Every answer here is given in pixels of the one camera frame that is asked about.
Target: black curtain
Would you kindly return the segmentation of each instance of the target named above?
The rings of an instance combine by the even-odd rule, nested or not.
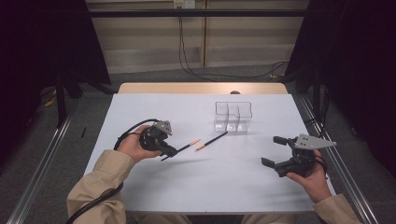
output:
[[[54,86],[61,72],[110,80],[84,0],[1,1],[0,31],[3,162],[35,113],[40,90]]]
[[[390,0],[312,0],[314,13],[304,19],[286,76],[307,67],[296,82],[306,91],[318,72],[319,83],[396,177],[395,7]]]

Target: person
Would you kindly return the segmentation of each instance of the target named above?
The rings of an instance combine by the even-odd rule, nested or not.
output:
[[[105,150],[91,173],[84,175],[72,188],[67,196],[67,212],[71,217],[85,204],[95,200],[111,189],[118,187],[129,175],[132,168],[143,159],[154,158],[161,151],[148,151],[139,144],[139,135],[149,126],[137,128],[134,134],[129,134],[117,150]],[[302,177],[288,173],[287,177],[301,186],[314,203],[318,216],[326,223],[355,224],[360,223],[352,208],[342,195],[332,196],[326,182],[323,168],[318,163],[314,166],[312,174]],[[187,216],[183,215],[134,215],[138,223],[162,224],[191,224]],[[119,193],[97,204],[88,210],[74,223],[126,223],[125,207]],[[293,215],[245,215],[243,224],[255,223],[293,223]]]

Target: wall outlet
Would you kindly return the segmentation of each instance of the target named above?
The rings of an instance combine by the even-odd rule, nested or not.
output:
[[[184,8],[184,0],[174,0],[174,8]]]
[[[195,0],[185,0],[184,8],[195,9]]]

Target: wall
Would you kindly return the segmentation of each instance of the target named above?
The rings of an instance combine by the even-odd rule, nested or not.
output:
[[[304,9],[307,4],[307,0],[197,0],[196,8]],[[160,9],[173,8],[173,1],[87,0],[87,5],[89,9]],[[180,68],[178,18],[92,20],[110,74]],[[182,18],[189,66],[288,61],[302,21],[303,18]]]

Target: hand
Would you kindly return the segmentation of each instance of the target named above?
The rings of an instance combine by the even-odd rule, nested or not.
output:
[[[319,150],[315,149],[314,153],[320,157]],[[314,165],[311,175],[302,177],[295,173],[288,173],[287,177],[303,186],[313,203],[318,203],[332,196],[326,182],[326,175],[323,167],[317,162]]]
[[[140,162],[146,158],[154,158],[161,155],[161,151],[148,151],[140,146],[140,134],[147,129],[148,125],[142,125],[126,137],[120,144],[117,151],[127,154],[132,157],[135,162]]]

